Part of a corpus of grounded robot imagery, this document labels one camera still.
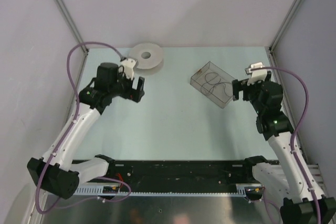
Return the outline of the white plastic spool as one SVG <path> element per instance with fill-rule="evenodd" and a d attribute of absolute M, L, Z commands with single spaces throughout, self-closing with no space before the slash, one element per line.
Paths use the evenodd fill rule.
<path fill-rule="evenodd" d="M 134 46 L 128 56 L 137 61 L 135 73 L 140 76 L 151 76 L 159 72 L 164 64 L 164 50 L 151 42 Z"/>

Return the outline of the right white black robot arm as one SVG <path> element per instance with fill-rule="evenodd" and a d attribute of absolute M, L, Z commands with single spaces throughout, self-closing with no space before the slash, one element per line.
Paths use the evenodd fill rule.
<path fill-rule="evenodd" d="M 327 197 L 309 171 L 288 117 L 281 110 L 283 88 L 271 81 L 271 72 L 263 70 L 249 79 L 233 80 L 233 99 L 239 93 L 257 113 L 256 127 L 276 154 L 279 175 L 263 156 L 247 158 L 243 179 L 260 182 L 280 204 L 283 223 L 329 223 L 335 215 L 335 198 Z"/>

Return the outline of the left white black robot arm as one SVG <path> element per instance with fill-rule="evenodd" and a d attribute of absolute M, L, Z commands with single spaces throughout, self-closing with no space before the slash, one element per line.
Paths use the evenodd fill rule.
<path fill-rule="evenodd" d="M 79 92 L 72 116 L 57 139 L 41 158 L 31 158 L 27 164 L 37 191 L 68 199 L 83 183 L 98 177 L 105 182 L 115 178 L 116 169 L 110 165 L 113 159 L 102 154 L 79 164 L 72 161 L 89 129 L 114 98 L 140 102 L 144 78 L 139 77 L 137 87 L 132 87 L 136 65 L 135 59 L 126 58 L 119 65 L 104 62 L 97 67 L 96 76 Z"/>

